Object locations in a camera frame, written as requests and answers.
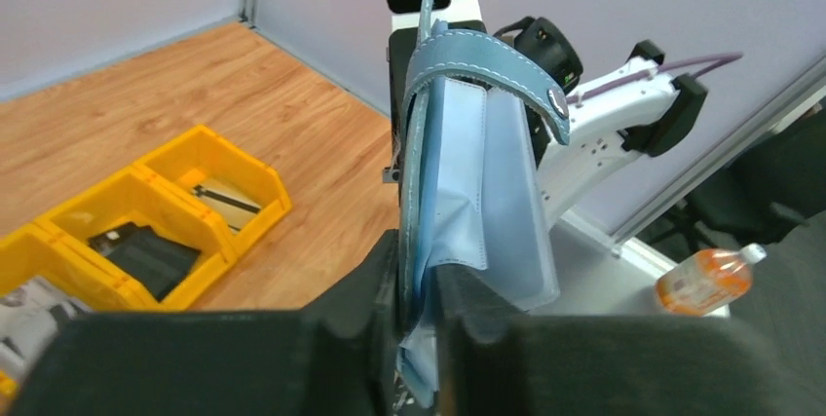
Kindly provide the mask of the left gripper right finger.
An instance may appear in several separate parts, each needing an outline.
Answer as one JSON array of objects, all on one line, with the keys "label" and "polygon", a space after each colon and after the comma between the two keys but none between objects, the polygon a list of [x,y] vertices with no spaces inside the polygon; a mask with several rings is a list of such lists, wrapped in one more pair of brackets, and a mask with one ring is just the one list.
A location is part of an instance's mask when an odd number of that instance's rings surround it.
[{"label": "left gripper right finger", "polygon": [[459,265],[433,273],[443,415],[821,415],[733,320],[531,316]]}]

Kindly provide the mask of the blue leather card holder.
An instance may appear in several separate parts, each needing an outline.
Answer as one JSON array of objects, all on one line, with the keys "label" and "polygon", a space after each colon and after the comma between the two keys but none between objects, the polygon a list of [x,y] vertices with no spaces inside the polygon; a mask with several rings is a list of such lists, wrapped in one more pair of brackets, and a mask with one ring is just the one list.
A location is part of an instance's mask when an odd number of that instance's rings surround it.
[{"label": "blue leather card holder", "polygon": [[562,87],[533,60],[484,32],[452,29],[422,0],[408,63],[401,131],[397,371],[432,406],[439,388],[434,270],[459,265],[530,311],[560,293],[526,114],[568,141]]}]

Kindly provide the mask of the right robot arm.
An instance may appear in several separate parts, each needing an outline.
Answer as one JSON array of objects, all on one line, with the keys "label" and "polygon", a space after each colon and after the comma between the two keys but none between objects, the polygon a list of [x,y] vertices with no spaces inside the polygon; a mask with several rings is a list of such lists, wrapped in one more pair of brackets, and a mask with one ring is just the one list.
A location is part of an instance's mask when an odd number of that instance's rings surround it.
[{"label": "right robot arm", "polygon": [[556,221],[594,186],[641,156],[660,156],[692,130],[707,97],[699,77],[740,54],[668,61],[649,40],[637,43],[615,71],[581,83],[582,63],[548,19],[525,17],[495,37],[560,81],[568,97],[571,138],[552,141],[540,116],[528,122],[544,188],[545,216]]}]

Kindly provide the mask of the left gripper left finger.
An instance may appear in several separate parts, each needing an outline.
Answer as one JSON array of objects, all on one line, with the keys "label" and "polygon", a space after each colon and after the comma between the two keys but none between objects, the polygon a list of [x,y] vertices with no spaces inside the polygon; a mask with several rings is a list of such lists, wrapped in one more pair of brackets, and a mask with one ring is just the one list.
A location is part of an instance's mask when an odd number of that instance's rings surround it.
[{"label": "left gripper left finger", "polygon": [[25,377],[13,415],[389,415],[398,234],[294,310],[96,313]]}]

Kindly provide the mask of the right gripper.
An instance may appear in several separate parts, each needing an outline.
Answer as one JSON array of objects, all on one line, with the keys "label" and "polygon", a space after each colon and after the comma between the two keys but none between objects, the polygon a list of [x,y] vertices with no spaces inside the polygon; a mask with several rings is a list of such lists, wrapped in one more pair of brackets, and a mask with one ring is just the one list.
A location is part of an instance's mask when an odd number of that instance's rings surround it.
[{"label": "right gripper", "polygon": [[416,26],[399,29],[390,35],[388,47],[386,48],[386,56],[389,67],[392,140],[392,156],[390,164],[386,167],[386,182],[395,184],[397,188],[401,187],[400,169],[403,165],[399,107],[403,101],[408,62],[416,47],[417,40],[418,30]]}]

